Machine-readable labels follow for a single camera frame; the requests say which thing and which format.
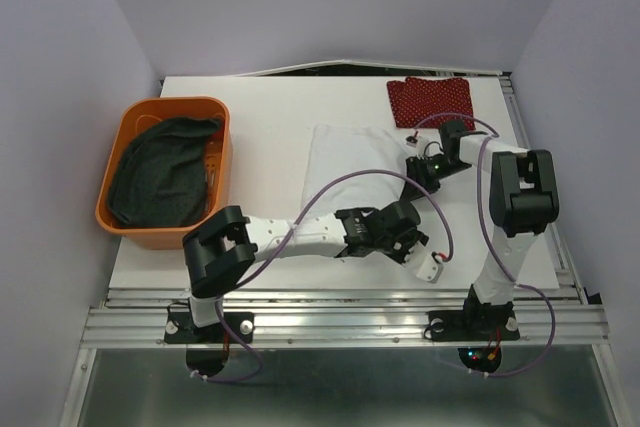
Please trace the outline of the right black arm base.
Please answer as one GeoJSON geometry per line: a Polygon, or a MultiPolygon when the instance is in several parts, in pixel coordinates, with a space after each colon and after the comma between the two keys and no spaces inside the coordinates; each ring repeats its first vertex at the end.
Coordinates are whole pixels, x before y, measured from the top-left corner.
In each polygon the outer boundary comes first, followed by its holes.
{"type": "Polygon", "coordinates": [[[502,341],[517,341],[520,332],[513,306],[465,307],[460,310],[431,310],[428,327],[434,342],[488,342],[500,334],[502,341]]]}

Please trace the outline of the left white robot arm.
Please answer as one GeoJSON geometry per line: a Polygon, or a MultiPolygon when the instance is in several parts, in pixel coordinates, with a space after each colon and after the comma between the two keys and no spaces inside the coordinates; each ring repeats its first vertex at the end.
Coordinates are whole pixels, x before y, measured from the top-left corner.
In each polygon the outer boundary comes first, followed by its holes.
{"type": "Polygon", "coordinates": [[[418,268],[429,242],[420,223],[419,213],[406,201],[383,209],[341,209],[298,221],[246,216],[238,206],[225,207],[182,239],[190,280],[188,329],[199,340],[215,339],[223,320],[215,301],[238,289],[255,263],[379,253],[403,267],[418,268]]]}

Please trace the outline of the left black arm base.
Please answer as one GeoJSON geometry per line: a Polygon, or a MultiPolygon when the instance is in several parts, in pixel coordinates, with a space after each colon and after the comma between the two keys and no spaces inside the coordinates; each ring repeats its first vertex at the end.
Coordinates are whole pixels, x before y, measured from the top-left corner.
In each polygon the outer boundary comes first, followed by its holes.
{"type": "MultiPolygon", "coordinates": [[[[253,341],[255,316],[251,312],[228,312],[224,320],[231,331],[243,342],[253,341]]],[[[169,345],[188,344],[222,344],[228,342],[238,344],[214,316],[214,323],[206,327],[197,327],[191,312],[184,302],[174,302],[167,307],[167,319],[164,328],[163,342],[169,345]]]]}

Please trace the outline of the white skirt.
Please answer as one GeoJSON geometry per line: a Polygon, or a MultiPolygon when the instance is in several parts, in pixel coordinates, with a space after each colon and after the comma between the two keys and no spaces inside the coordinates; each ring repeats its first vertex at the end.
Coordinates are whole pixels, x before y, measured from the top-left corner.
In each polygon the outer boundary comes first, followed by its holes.
{"type": "Polygon", "coordinates": [[[350,178],[331,187],[314,203],[306,217],[349,208],[382,209],[397,201],[404,181],[387,173],[404,174],[407,157],[404,145],[384,129],[316,126],[303,184],[302,206],[341,176],[372,169],[377,172],[350,178]]]}

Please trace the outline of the red polka dot skirt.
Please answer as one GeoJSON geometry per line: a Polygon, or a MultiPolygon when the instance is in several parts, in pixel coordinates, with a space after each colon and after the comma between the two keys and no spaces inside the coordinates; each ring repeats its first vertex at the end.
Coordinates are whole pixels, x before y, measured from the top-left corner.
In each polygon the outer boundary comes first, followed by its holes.
{"type": "Polygon", "coordinates": [[[449,120],[462,120],[468,130],[475,129],[470,85],[464,78],[406,77],[388,81],[386,88],[397,128],[438,129],[449,120]]]}

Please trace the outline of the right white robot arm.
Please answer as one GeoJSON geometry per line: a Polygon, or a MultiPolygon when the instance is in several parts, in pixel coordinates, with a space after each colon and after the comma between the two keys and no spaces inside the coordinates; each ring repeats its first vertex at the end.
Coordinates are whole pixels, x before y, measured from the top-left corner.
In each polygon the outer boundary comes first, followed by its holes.
{"type": "Polygon", "coordinates": [[[438,153],[405,161],[408,180],[401,197],[417,200],[423,196],[420,189],[434,194],[444,179],[477,169],[477,213],[488,254],[469,289],[460,325],[466,334],[482,337],[496,322],[509,322],[516,289],[543,294],[521,283],[519,274],[532,245],[559,215],[553,158],[544,149],[506,144],[497,132],[469,130],[461,120],[444,122],[439,135],[438,153]]]}

